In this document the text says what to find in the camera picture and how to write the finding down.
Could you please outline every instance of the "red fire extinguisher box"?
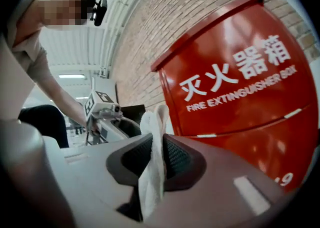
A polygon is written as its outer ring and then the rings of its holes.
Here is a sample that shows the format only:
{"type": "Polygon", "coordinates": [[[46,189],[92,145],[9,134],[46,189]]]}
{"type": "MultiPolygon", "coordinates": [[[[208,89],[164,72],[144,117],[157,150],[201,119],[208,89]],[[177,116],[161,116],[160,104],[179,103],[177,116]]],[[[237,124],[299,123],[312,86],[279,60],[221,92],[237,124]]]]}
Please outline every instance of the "red fire extinguisher box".
{"type": "Polygon", "coordinates": [[[303,51],[264,0],[235,0],[183,34],[151,66],[175,135],[228,149],[290,191],[318,136],[303,51]]]}

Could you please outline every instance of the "chinese characters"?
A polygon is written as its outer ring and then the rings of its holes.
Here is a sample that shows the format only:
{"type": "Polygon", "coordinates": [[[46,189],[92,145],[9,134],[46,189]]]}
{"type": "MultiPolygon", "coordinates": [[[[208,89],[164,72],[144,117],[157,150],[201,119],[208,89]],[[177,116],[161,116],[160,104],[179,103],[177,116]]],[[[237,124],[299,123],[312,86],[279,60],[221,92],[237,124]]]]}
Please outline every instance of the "chinese characters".
{"type": "MultiPolygon", "coordinates": [[[[285,60],[291,59],[289,52],[287,51],[284,43],[279,40],[278,35],[270,35],[267,39],[262,39],[259,46],[249,46],[232,56],[236,62],[238,70],[246,80],[260,75],[263,72],[267,72],[267,62],[278,66],[285,60]],[[259,48],[267,54],[267,59],[264,59],[263,55],[259,53],[259,48]]],[[[228,77],[228,63],[224,63],[222,69],[216,63],[211,66],[213,68],[213,73],[207,71],[204,75],[215,80],[214,85],[211,88],[212,92],[217,92],[219,90],[222,85],[222,81],[232,84],[237,84],[239,82],[237,78],[232,78],[232,76],[228,77]]],[[[179,84],[181,89],[188,93],[184,99],[185,101],[190,101],[194,93],[202,96],[207,95],[207,92],[200,89],[200,84],[201,80],[199,74],[196,74],[179,84]]]]}

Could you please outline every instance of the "head-mounted camera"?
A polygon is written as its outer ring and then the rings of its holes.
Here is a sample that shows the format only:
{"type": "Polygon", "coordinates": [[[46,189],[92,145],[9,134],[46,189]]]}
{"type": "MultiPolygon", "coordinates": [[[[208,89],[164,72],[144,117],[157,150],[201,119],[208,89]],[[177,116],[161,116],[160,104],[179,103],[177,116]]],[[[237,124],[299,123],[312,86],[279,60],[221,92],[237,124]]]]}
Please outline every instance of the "head-mounted camera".
{"type": "Polygon", "coordinates": [[[95,4],[96,7],[93,7],[90,21],[94,21],[95,26],[100,26],[107,12],[108,3],[107,0],[100,0],[99,3],[95,4]]]}

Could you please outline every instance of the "number 9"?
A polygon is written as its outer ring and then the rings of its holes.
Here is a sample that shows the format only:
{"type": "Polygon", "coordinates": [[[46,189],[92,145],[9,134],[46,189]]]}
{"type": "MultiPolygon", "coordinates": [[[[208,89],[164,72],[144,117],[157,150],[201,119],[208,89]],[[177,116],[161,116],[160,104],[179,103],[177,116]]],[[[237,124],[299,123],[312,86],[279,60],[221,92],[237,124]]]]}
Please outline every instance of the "number 9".
{"type": "Polygon", "coordinates": [[[292,173],[288,173],[285,174],[284,177],[282,178],[282,183],[280,183],[281,186],[286,186],[287,184],[289,184],[292,180],[292,178],[294,177],[294,174],[292,173]]]}

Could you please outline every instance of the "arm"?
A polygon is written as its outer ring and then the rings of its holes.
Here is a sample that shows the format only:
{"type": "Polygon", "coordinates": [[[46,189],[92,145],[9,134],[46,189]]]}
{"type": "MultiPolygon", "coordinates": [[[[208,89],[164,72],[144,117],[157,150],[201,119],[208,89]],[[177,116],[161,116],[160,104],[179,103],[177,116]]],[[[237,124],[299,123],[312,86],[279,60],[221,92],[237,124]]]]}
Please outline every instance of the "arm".
{"type": "Polygon", "coordinates": [[[52,76],[48,66],[47,52],[43,47],[41,47],[35,62],[29,67],[27,73],[61,112],[75,122],[87,127],[83,107],[52,76]]]}
{"type": "Polygon", "coordinates": [[[87,126],[84,108],[58,84],[54,77],[39,81],[37,84],[61,112],[82,126],[87,126]]]}

